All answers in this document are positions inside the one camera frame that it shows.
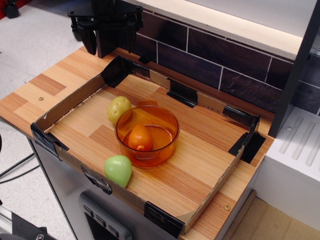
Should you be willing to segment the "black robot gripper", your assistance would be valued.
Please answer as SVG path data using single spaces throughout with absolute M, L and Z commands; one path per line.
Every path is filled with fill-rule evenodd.
M 132 53 L 136 31 L 144 26 L 143 7 L 123 0 L 91 0 L 87 5 L 67 12 L 71 27 L 77 29 L 88 53 L 95 55 L 96 30 L 125 30 L 127 50 Z

